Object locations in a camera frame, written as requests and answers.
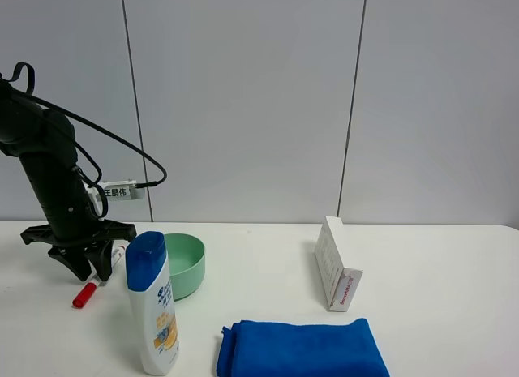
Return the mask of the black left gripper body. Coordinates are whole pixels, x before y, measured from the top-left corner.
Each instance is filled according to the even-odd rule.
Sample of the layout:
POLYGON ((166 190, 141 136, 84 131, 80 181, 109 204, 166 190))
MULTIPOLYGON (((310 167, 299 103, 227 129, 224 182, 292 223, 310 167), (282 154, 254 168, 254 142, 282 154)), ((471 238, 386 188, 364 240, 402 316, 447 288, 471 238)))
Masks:
POLYGON ((23 154, 19 160, 48 221, 23 231, 25 244, 43 242, 79 248, 94 242, 130 242, 136 237, 133 224, 96 218, 76 165, 68 165, 46 152, 23 154))

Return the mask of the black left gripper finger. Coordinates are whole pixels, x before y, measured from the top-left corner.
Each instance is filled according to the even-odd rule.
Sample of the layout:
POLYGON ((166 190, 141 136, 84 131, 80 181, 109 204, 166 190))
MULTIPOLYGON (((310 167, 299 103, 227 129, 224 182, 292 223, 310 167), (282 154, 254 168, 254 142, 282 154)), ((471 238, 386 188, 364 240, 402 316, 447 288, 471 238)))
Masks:
POLYGON ((52 247, 48 256, 67 267, 80 281, 86 281, 92 274, 91 265, 82 250, 52 247))
POLYGON ((85 250, 85 256, 96 269, 101 281, 108 281, 112 274, 112 242, 96 242, 85 250))

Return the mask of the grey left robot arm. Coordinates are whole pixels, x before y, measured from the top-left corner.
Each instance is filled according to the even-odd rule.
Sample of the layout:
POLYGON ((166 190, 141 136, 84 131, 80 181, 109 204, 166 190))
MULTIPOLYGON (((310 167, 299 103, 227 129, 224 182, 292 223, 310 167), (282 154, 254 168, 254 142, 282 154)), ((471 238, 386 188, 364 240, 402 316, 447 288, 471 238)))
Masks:
POLYGON ((91 181, 77 165, 75 131, 69 120, 24 100, 3 80, 1 151, 19 159, 47 220, 24 230, 24 243, 49 244, 49 257, 82 281, 92 273, 107 281, 114 241, 130 242, 136 230, 133 224, 105 219, 94 208, 85 188, 91 181))

